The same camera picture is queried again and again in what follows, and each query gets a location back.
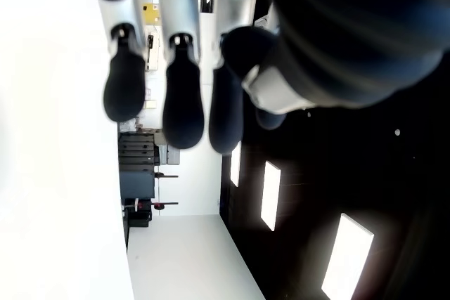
black rubber fingertip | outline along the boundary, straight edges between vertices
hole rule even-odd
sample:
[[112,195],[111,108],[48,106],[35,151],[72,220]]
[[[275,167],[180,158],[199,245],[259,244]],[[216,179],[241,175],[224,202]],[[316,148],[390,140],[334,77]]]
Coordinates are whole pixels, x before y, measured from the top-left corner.
[[110,74],[103,93],[103,106],[114,122],[125,122],[142,110],[146,96],[145,62],[120,46],[110,62]]
[[185,49],[177,50],[174,62],[167,68],[167,90],[162,113],[162,129],[167,142],[178,149],[196,145],[203,135],[200,94],[200,70]]
[[258,124],[266,130],[277,129],[286,118],[286,114],[275,115],[259,108],[255,108],[255,112]]
[[230,154],[243,136],[243,89],[225,65],[214,70],[209,134],[211,146],[223,155]]

robotic hand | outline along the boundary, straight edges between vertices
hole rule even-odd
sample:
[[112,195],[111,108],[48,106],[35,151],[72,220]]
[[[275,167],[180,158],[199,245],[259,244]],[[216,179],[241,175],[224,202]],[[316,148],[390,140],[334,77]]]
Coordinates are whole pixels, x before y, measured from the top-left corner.
[[[243,90],[259,124],[274,129],[289,111],[377,103],[431,73],[450,46],[448,0],[272,1],[264,30],[252,27],[256,0],[214,0],[209,134],[222,154],[243,135]],[[104,106],[122,122],[145,96],[141,2],[99,3],[112,56]],[[160,0],[160,10],[169,65],[163,129],[174,147],[190,148],[204,129],[198,0]]]

black fingertip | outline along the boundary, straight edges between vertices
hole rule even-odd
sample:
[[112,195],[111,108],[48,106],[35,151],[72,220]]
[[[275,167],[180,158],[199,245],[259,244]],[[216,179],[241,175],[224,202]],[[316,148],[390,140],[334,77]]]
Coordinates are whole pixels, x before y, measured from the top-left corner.
[[277,129],[286,118],[286,114],[271,114],[265,110],[256,108],[256,120],[258,124],[266,130]]
[[243,89],[227,66],[214,70],[210,143],[218,153],[230,154],[243,136]]
[[196,145],[203,135],[200,70],[185,48],[177,47],[174,62],[167,68],[167,90],[162,129],[167,142],[178,149]]
[[142,57],[120,46],[110,62],[103,106],[114,122],[125,122],[138,115],[146,96],[145,62]]

white wall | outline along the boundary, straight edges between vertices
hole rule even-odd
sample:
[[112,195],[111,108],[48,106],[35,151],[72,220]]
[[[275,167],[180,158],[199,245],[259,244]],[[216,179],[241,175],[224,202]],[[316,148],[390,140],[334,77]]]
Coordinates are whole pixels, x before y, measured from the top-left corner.
[[0,4],[0,298],[131,300],[97,0]]
[[220,216],[157,217],[132,228],[136,300],[262,300]]

yellow sign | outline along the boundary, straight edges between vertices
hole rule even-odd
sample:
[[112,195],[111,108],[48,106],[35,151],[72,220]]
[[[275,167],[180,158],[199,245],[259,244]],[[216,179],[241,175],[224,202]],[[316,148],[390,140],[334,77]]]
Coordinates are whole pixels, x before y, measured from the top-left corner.
[[143,5],[143,21],[146,25],[161,26],[160,5],[159,4],[144,4]]

